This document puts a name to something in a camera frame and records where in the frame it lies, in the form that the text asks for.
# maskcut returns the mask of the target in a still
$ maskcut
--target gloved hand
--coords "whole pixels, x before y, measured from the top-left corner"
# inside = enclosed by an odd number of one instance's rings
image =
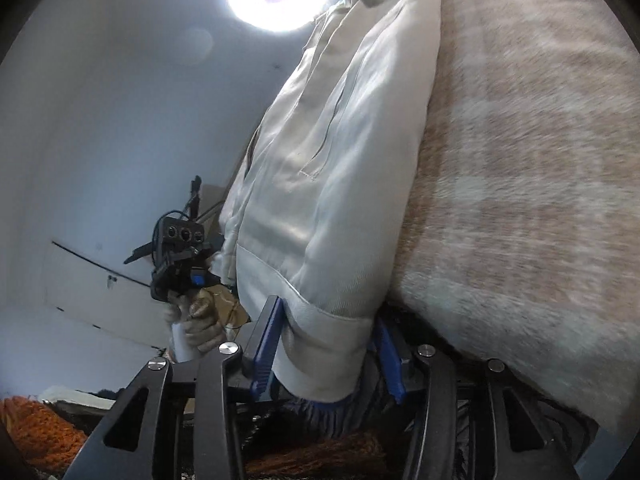
[[[169,291],[168,296],[169,303],[162,304],[162,319],[171,330],[171,325],[180,321],[182,317],[180,309],[182,308],[185,312],[188,312],[190,302],[187,296],[178,296],[172,290]]]
[[[214,298],[206,290],[197,293],[189,307],[189,317],[182,325],[187,343],[203,354],[226,341]]]

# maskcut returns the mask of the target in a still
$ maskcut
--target blue gripper pad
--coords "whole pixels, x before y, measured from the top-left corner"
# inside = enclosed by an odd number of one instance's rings
[[[401,359],[388,327],[380,318],[376,319],[374,341],[382,365],[386,388],[394,396],[396,402],[402,404],[406,397],[406,389],[402,381]]]
[[[251,364],[252,383],[250,391],[252,397],[256,401],[267,389],[267,384],[271,375],[273,358],[276,355],[278,343],[280,342],[280,334],[282,333],[282,327],[286,320],[284,300],[277,296],[268,297],[267,302],[264,305],[263,314],[268,316],[268,318],[264,325],[262,338],[258,343],[255,354],[252,352],[253,358]],[[258,325],[262,325],[261,321],[261,319],[258,320]]]

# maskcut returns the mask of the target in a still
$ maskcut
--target metal screw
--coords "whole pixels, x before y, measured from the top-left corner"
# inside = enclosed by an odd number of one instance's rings
[[[432,345],[420,345],[418,346],[418,355],[422,357],[433,357],[436,355],[436,349]]]
[[[489,359],[489,370],[499,374],[504,371],[504,363],[500,359]]]
[[[166,359],[164,357],[154,357],[146,364],[149,370],[162,370],[166,366]]]
[[[235,354],[239,348],[240,347],[236,343],[229,342],[229,343],[222,343],[222,345],[218,347],[218,351],[221,354],[231,355],[231,354]]]

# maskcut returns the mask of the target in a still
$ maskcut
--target cable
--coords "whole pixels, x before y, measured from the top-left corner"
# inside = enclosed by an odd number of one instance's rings
[[[191,205],[191,202],[193,202],[193,200],[197,197],[198,195],[195,194],[193,195],[190,199],[187,200],[187,203],[184,205],[184,207],[182,208],[182,212],[184,214],[187,214],[187,209],[189,208],[189,206]]]
[[[171,209],[171,211],[168,211],[166,213],[164,213],[157,221],[156,221],[156,225],[154,226],[154,231],[153,234],[151,235],[151,261],[154,263],[154,267],[156,266],[156,242],[158,241],[158,227],[160,225],[160,221],[168,215],[171,214],[178,214],[181,217],[184,216],[185,218],[189,218],[187,216],[186,213],[182,212],[182,211],[178,211],[177,209]]]

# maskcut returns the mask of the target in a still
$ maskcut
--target beige blanket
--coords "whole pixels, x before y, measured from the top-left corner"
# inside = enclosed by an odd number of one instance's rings
[[[637,431],[640,56],[602,0],[442,0],[390,297]]]

